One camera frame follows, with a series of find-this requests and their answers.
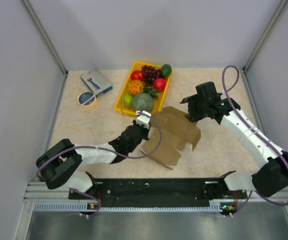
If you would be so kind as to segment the brown cardboard paper box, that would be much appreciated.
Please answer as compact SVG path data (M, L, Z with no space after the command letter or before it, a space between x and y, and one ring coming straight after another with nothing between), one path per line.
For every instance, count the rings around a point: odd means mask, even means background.
M172 106L164 107L162 111L154 113L153 118L161 130L151 122L155 130L149 140L142 145L140 153L146 155L158 148L148 158L170 170L176 166L186 144L191 144L192 149L195 149L201 138L197 123L190 122L186 115L187 113Z

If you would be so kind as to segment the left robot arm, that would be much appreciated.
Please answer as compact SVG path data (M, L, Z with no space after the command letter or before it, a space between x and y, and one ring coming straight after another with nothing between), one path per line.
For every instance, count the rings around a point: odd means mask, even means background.
M84 148L73 144L68 138L62 139L37 159L37 176L50 190L66 187L92 198L97 192L95 179L90 173L78 170L78 167L123 161L142 140L148 140L149 130L149 119L140 116L120 136L105 144Z

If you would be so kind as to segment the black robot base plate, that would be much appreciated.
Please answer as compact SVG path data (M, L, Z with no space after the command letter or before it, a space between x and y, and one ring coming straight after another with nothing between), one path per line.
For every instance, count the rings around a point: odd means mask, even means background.
M90 193L107 208L207 207L210 200L241 197L223 178L98 178Z

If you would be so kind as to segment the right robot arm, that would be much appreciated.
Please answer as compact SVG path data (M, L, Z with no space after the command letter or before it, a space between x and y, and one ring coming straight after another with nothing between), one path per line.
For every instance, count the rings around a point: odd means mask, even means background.
M192 123L204 118L216 120L248 150L259 168L254 173L229 173L217 185L218 194L228 198L237 190L251 190L269 198L288 187L288 151L269 140L234 99L222 98L213 82L197 85L196 91L181 101L188 105L186 118Z

